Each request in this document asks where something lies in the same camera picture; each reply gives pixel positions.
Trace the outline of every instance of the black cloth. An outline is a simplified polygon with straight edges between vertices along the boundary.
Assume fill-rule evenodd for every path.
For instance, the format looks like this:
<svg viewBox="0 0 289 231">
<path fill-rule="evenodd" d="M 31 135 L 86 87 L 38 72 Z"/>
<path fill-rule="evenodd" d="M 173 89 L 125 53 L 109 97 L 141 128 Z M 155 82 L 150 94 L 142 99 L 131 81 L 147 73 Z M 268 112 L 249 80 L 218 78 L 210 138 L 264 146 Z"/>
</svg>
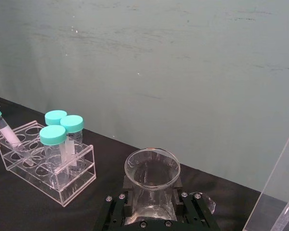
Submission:
<svg viewBox="0 0 289 231">
<path fill-rule="evenodd" d="M 0 98 L 2 116 L 12 128 L 44 114 Z M 5 170 L 0 156 L 0 231 L 91 231 L 107 195 L 122 189 L 124 161 L 137 148 L 84 130 L 85 144 L 93 144 L 97 179 L 67 207 Z M 240 231 L 259 192 L 197 169 L 181 165 L 186 192 L 204 192 L 217 204 L 214 217 L 223 231 Z"/>
</svg>

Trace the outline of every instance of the glass beaker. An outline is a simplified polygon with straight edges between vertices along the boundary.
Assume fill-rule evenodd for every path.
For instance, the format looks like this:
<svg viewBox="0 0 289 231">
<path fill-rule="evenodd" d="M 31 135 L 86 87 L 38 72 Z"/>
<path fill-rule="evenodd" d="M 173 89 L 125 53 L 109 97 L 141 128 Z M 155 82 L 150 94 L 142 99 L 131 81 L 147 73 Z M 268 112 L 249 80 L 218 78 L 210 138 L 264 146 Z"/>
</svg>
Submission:
<svg viewBox="0 0 289 231">
<path fill-rule="evenodd" d="M 180 163 L 171 153 L 146 148 L 125 161 L 125 174 L 133 183 L 132 216 L 125 225 L 144 219 L 177 220 L 171 202 L 173 185 L 180 175 Z"/>
</svg>

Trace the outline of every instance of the metal screw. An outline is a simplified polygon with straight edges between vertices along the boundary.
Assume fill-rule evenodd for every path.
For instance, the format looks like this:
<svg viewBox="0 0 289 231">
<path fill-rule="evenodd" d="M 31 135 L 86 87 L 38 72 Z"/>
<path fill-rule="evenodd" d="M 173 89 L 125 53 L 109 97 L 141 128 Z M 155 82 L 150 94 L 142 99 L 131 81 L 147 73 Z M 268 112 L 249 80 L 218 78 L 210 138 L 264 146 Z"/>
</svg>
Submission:
<svg viewBox="0 0 289 231">
<path fill-rule="evenodd" d="M 201 198 L 201 194 L 196 193 L 196 194 L 194 195 L 194 197 L 195 197 L 196 199 L 200 199 L 200 198 Z"/>
<path fill-rule="evenodd" d="M 120 194 L 120 196 L 119 196 L 119 199 L 124 199 L 125 198 L 125 195 L 124 194 Z"/>
<path fill-rule="evenodd" d="M 166 225 L 166 227 L 170 227 L 172 225 L 172 222 L 169 220 L 166 220 L 165 225 Z"/>
<path fill-rule="evenodd" d="M 108 196 L 108 197 L 106 197 L 106 201 L 107 201 L 107 202 L 112 201 L 112 196 Z"/>
<path fill-rule="evenodd" d="M 182 197 L 187 197 L 188 194 L 187 194 L 186 192 L 183 192 L 183 193 L 181 193 L 181 196 L 182 196 Z"/>
<path fill-rule="evenodd" d="M 140 223 L 140 227 L 141 228 L 145 228 L 147 226 L 147 223 L 145 222 L 145 221 L 142 221 L 141 223 Z"/>
</svg>

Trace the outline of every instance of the clear acrylic panel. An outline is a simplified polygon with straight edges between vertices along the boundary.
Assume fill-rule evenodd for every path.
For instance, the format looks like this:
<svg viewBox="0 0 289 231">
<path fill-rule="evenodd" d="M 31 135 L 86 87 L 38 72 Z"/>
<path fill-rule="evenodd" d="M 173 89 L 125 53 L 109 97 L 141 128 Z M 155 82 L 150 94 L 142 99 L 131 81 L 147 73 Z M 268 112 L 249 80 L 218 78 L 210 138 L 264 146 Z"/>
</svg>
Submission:
<svg viewBox="0 0 289 231">
<path fill-rule="evenodd" d="M 289 231 L 289 139 L 244 230 Z"/>
</svg>

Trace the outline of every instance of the black metal clamp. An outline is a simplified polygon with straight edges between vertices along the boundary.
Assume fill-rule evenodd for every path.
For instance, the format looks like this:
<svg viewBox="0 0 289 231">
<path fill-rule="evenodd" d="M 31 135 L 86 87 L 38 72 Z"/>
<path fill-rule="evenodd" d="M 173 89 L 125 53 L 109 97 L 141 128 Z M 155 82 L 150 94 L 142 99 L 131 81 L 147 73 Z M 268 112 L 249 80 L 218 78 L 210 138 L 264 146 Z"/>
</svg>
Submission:
<svg viewBox="0 0 289 231">
<path fill-rule="evenodd" d="M 180 178 L 172 186 L 171 200 L 177 221 L 148 219 L 124 225 L 133 202 L 132 182 L 125 176 L 123 193 L 106 197 L 93 231 L 220 231 L 201 194 L 183 192 Z"/>
</svg>

